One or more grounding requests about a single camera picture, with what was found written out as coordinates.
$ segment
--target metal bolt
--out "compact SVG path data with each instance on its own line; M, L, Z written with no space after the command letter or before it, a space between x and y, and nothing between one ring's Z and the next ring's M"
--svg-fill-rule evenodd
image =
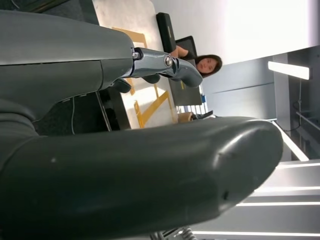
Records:
M172 58L169 55L166 55L165 57L165 64L168 67L171 67L172 65Z
M140 59L140 58L140 54L139 52L133 52L132 53L132 57L133 59Z

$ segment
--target woman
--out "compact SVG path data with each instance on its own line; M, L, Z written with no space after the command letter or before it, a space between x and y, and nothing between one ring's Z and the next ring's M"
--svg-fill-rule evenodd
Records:
M223 66L223 61L220 57L217 55L202 55L202 56L194 56L191 52L177 45L176 49L171 52L170 55L180 58L183 60L192 60L194 59L195 62L196 69L203 77L208 77L212 74L215 74L220 70Z

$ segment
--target led light strip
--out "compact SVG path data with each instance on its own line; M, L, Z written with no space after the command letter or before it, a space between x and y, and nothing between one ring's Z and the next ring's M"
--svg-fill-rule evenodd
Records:
M293 169L293 168L303 168L303 167L316 167L320 166L320 162L318 163L301 163L301 164L291 164L291 165L278 165L276 169Z
M253 231L192 231L195 235L242 235L242 236L282 236L282 237L320 237L320 233L298 232L253 232Z
M275 121L272 122L273 125L277 127L282 135L283 141L288 146L294 155L296 155L301 162L307 162L309 159L306 156L303 151L301 151L298 146L294 144L289 136L288 136L285 132L284 132L281 127L276 124Z
M237 207L263 207L263 206L317 206L320 201L297 201L297 202L242 202Z
M320 186L275 186L260 187L254 190L255 193L272 193L272 192L290 192L290 191L307 191L320 190Z
M291 75L300 79L309 80L310 78L310 70L305 66L269 61L268 68L275 72Z

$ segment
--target black armrest pad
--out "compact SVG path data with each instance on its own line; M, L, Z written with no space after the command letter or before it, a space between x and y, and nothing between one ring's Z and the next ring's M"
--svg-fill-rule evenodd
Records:
M156 21L162 41L163 50L166 53L171 53L175 50L176 40L174 39L170 15L159 12L156 15Z

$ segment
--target dark hair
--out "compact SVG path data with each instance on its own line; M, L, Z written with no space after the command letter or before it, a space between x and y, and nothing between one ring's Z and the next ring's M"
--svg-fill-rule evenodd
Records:
M208 77L210 75L215 74L215 73L218 72L219 70L220 70L221 67L223 66L223 61L221 60L221 58L220 56L212 55L212 54L197 56L194 59L194 61L195 62L195 64L198 64L201 60L207 59L207 58L216 60L217 62L217 64L211 72L209 72L209 73L202 73L202 72L200 72L200 74L202 76L202 78L206 78L206 77Z

